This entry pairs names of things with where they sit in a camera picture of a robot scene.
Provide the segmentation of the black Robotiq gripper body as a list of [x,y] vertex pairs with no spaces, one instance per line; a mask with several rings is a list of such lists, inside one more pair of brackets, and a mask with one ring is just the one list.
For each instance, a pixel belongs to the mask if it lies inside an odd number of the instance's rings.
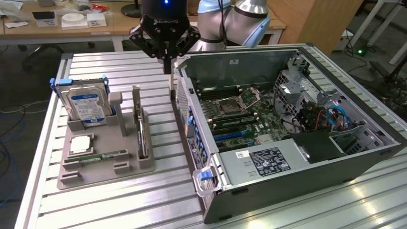
[[186,0],[144,0],[142,4],[139,47],[152,58],[176,58],[176,43],[190,27]]

